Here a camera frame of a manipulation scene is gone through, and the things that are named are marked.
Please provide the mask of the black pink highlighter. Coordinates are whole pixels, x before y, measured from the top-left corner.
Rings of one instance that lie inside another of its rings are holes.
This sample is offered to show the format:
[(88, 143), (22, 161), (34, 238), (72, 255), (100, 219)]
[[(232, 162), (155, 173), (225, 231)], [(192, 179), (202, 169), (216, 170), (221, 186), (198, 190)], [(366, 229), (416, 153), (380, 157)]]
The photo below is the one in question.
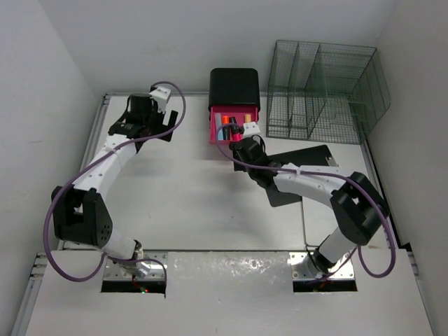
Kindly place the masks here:
[(240, 141), (242, 139), (241, 128), (237, 123), (237, 119), (234, 116), (230, 117), (230, 124), (231, 126), (229, 126), (229, 129), (230, 129), (231, 141), (233, 142)]

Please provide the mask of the light blue highlighter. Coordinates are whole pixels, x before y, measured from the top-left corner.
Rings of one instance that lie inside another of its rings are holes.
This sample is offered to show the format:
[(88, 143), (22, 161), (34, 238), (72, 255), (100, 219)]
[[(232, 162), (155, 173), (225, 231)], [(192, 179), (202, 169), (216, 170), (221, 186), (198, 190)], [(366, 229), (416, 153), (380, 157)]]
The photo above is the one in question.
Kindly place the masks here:
[(220, 113), (215, 113), (215, 124), (216, 124), (216, 138), (217, 141), (224, 140), (223, 138), (223, 130), (221, 129), (222, 118)]

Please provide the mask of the black orange highlighter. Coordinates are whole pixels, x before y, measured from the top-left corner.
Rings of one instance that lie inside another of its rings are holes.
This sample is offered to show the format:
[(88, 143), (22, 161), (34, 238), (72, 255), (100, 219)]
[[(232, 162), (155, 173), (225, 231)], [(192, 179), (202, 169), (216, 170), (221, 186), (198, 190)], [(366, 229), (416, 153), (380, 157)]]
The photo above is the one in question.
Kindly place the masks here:
[(228, 115), (223, 115), (221, 118), (222, 122), (222, 135), (223, 140), (227, 141), (230, 139), (230, 130), (229, 130), (229, 124), (230, 124), (230, 117)]

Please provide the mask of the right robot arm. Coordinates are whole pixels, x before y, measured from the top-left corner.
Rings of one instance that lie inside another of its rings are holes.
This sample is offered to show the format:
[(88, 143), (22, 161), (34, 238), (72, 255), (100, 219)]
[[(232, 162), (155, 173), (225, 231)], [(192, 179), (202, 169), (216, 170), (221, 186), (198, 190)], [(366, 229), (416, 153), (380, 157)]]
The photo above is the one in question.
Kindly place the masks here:
[(389, 206), (358, 171), (343, 174), (339, 167), (279, 162), (254, 138), (231, 143), (230, 150), (235, 168), (247, 172), (261, 188), (311, 199), (332, 210), (337, 228), (303, 262), (310, 279), (329, 277), (347, 252), (367, 245), (380, 227), (387, 226)]

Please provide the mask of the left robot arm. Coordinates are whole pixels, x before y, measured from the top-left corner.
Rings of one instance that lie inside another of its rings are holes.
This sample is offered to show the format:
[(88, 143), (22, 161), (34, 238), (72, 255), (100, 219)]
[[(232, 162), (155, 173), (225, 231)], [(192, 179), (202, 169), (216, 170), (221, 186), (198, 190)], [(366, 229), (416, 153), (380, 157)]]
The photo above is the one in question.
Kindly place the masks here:
[(89, 169), (67, 188), (53, 190), (53, 227), (58, 239), (94, 247), (112, 258), (136, 257), (137, 241), (114, 228), (105, 200), (120, 171), (140, 151), (146, 137), (159, 135), (164, 141), (171, 140), (178, 112), (166, 112), (170, 97), (166, 87), (156, 87), (148, 94), (131, 94)]

